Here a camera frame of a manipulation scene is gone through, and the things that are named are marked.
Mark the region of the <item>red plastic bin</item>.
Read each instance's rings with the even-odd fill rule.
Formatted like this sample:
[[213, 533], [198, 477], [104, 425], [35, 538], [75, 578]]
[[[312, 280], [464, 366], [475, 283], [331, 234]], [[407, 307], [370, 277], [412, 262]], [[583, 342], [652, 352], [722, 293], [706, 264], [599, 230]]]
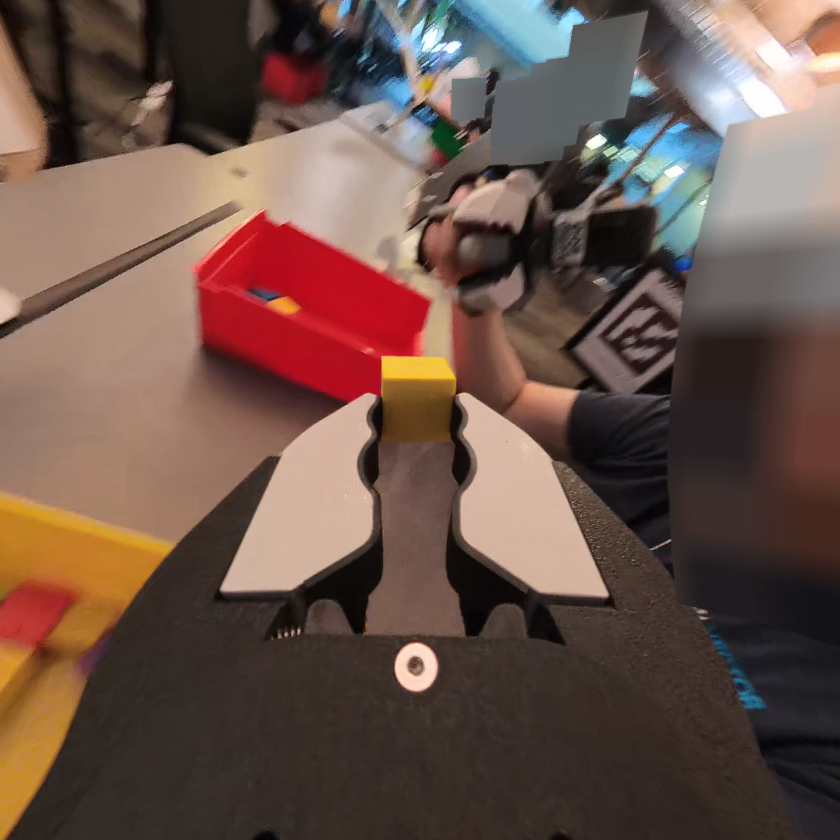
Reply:
[[[380, 393], [382, 357], [424, 352], [424, 294], [264, 211], [192, 273], [206, 349], [342, 402]], [[284, 317], [250, 287], [291, 297], [301, 311]]]

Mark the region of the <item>red wooden cube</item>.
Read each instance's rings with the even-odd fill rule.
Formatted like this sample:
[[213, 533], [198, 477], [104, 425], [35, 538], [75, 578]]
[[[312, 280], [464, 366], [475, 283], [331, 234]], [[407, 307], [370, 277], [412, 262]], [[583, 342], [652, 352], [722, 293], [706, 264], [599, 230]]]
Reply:
[[51, 584], [27, 582], [17, 586], [2, 600], [2, 642], [42, 648], [78, 596], [77, 591]]

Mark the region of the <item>white power strip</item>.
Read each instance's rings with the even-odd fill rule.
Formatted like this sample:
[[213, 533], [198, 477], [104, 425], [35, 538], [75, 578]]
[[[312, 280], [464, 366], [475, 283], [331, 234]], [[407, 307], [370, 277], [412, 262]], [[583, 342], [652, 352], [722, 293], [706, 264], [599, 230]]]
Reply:
[[135, 106], [129, 130], [136, 130], [149, 115], [163, 109], [172, 90], [172, 80], [159, 80], [151, 84]]

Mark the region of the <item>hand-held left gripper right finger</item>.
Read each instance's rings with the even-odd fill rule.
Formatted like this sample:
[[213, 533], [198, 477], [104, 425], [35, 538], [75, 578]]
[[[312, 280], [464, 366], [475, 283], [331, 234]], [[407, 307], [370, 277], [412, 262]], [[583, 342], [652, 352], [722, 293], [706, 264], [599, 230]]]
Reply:
[[448, 526], [448, 582], [465, 627], [496, 607], [546, 627], [553, 606], [608, 607], [612, 596], [549, 454], [472, 395], [451, 416], [457, 484]]

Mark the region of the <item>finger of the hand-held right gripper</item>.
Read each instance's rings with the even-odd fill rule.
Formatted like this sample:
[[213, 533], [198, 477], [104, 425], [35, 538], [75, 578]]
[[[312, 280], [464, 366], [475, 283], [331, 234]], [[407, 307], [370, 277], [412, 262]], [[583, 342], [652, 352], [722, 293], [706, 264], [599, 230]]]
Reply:
[[460, 281], [456, 287], [456, 302], [469, 316], [484, 316], [489, 312], [507, 312], [523, 305], [530, 294], [529, 278], [521, 265], [506, 275], [475, 275]]
[[461, 200], [451, 214], [453, 224], [466, 230], [520, 232], [539, 188], [540, 180], [531, 170], [514, 170]]

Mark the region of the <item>person's right hand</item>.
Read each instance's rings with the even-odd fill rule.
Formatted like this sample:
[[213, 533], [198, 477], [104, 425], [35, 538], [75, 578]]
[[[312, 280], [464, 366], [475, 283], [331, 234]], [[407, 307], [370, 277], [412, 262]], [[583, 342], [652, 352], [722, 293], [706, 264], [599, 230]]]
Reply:
[[429, 272], [436, 275], [444, 287], [454, 290], [467, 279], [480, 277], [488, 272], [481, 262], [468, 261], [459, 256], [461, 239], [474, 234], [496, 234], [503, 231], [504, 228], [497, 224], [459, 224], [455, 221], [455, 211], [452, 211], [446, 217], [432, 221], [425, 228], [421, 237], [424, 265]]

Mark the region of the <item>red storage crate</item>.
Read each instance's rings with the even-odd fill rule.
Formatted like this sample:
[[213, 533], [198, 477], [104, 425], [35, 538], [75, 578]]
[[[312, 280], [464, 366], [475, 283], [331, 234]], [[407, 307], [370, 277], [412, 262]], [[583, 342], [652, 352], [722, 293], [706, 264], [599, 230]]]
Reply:
[[269, 99], [301, 105], [324, 93], [327, 75], [327, 64], [322, 59], [270, 51], [262, 65], [259, 88]]

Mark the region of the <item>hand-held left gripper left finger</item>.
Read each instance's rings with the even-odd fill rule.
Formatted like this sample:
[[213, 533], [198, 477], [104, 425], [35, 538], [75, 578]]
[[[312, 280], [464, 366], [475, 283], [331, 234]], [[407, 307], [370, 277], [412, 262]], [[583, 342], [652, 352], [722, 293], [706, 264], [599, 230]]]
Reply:
[[280, 627], [301, 630], [309, 607], [339, 603], [363, 632], [382, 578], [382, 504], [375, 489], [382, 401], [364, 394], [280, 453], [218, 595], [282, 602]]

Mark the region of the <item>person in dark shirt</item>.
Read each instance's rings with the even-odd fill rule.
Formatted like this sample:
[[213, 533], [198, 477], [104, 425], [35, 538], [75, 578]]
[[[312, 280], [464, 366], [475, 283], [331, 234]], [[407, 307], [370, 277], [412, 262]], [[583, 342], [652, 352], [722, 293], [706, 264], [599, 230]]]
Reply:
[[[583, 392], [568, 426], [582, 479], [673, 573], [669, 398]], [[698, 612], [748, 712], [799, 838], [839, 838], [839, 653], [797, 633]]]

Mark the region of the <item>person's right forearm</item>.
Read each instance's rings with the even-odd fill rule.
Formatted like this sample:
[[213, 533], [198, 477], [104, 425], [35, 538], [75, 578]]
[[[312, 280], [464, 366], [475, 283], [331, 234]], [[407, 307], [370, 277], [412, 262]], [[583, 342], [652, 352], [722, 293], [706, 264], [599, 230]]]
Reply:
[[569, 425], [581, 393], [527, 377], [499, 310], [471, 316], [453, 304], [451, 312], [459, 390], [505, 417], [552, 459], [571, 464]]

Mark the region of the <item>framed black white sign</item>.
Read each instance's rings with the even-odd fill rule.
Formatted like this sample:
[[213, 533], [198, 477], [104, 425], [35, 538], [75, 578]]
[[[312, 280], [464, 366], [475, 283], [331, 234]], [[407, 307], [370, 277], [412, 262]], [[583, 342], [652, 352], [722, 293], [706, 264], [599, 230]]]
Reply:
[[685, 291], [683, 275], [646, 265], [623, 281], [564, 349], [601, 391], [669, 393]]

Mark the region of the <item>yellow plastic bin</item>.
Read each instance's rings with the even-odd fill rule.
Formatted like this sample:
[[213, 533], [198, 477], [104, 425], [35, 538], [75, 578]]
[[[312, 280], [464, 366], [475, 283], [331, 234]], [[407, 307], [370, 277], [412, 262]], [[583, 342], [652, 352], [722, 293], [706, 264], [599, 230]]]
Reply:
[[27, 582], [77, 602], [41, 648], [1, 640], [1, 837], [12, 832], [66, 738], [86, 687], [79, 657], [113, 630], [174, 544], [39, 505], [1, 498], [1, 604]]

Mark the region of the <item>black office chair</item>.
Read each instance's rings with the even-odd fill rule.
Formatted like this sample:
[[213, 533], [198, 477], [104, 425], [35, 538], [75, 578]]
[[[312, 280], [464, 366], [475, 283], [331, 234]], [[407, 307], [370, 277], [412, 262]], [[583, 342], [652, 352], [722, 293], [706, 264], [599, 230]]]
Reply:
[[256, 124], [258, 55], [248, 1], [144, 2], [146, 69], [172, 82], [166, 144], [205, 154], [244, 146]]

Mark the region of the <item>purple wooden cube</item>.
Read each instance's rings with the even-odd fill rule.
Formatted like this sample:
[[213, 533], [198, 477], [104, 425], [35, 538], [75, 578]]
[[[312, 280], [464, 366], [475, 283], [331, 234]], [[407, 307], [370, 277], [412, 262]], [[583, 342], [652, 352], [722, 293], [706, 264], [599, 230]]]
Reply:
[[77, 660], [77, 668], [84, 679], [89, 679], [97, 667], [103, 653], [107, 650], [111, 639], [112, 631], [108, 630], [97, 642], [85, 651]]

